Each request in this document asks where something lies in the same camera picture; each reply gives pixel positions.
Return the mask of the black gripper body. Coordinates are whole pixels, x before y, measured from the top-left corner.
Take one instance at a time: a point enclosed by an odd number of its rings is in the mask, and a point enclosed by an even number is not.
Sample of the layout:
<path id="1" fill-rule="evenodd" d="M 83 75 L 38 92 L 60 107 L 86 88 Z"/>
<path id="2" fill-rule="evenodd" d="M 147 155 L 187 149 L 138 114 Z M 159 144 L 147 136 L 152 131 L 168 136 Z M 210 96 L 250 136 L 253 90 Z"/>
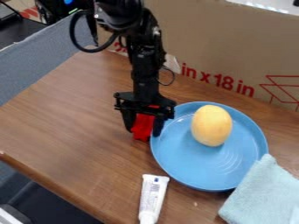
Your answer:
<path id="1" fill-rule="evenodd" d="M 176 102 L 159 91 L 159 68 L 134 66 L 131 72 L 134 90 L 115 92 L 115 109 L 124 120 L 135 120 L 138 114 L 150 115 L 160 120 L 174 119 Z"/>

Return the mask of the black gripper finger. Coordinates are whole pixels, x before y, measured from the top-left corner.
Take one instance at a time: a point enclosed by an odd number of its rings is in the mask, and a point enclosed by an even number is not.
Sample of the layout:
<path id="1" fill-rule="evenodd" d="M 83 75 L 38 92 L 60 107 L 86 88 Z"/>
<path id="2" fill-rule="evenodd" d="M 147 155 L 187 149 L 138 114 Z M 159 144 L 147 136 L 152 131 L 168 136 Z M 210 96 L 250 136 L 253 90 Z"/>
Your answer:
<path id="1" fill-rule="evenodd" d="M 162 130 L 164 128 L 164 117 L 163 116 L 158 116 L 155 119 L 154 119 L 154 130 L 152 130 L 152 135 L 154 137 L 159 137 L 160 134 L 162 134 Z"/>
<path id="2" fill-rule="evenodd" d="M 136 121 L 136 112 L 134 110 L 122 110 L 123 122 L 126 125 L 126 130 L 131 132 L 131 129 Z"/>

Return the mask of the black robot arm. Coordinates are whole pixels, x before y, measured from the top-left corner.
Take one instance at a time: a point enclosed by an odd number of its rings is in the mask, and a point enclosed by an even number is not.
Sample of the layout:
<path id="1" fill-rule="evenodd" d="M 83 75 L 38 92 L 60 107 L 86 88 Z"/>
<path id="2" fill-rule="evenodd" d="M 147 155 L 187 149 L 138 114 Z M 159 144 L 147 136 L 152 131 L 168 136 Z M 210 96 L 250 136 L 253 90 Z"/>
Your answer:
<path id="1" fill-rule="evenodd" d="M 132 92 L 116 92 L 115 109 L 120 111 L 126 129 L 132 131 L 139 115 L 154 118 L 150 133 L 159 137 L 164 122 L 174 119 L 176 102 L 159 92 L 159 71 L 164 67 L 166 51 L 163 34 L 152 12 L 143 0 L 95 0 L 95 18 L 99 24 L 118 37 L 126 38 L 126 49 L 132 65 Z"/>

